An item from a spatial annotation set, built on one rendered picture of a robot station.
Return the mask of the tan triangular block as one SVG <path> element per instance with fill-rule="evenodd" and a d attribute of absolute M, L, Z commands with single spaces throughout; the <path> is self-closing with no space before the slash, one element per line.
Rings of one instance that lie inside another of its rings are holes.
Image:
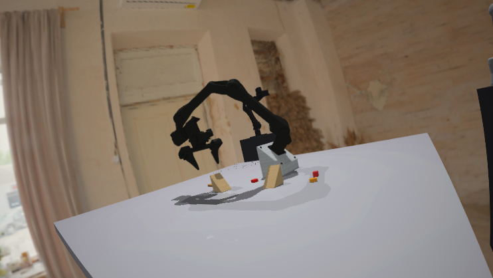
<path fill-rule="evenodd" d="M 214 192 L 225 192 L 227 190 L 231 190 L 230 185 L 221 175 L 221 173 L 213 174 L 210 176 L 211 184 Z"/>
<path fill-rule="evenodd" d="M 275 166 L 269 166 L 265 183 L 263 185 L 263 189 L 265 188 L 275 188 L 279 186 L 280 184 L 284 183 L 283 177 L 282 177 L 282 171 L 280 164 L 275 165 Z"/>

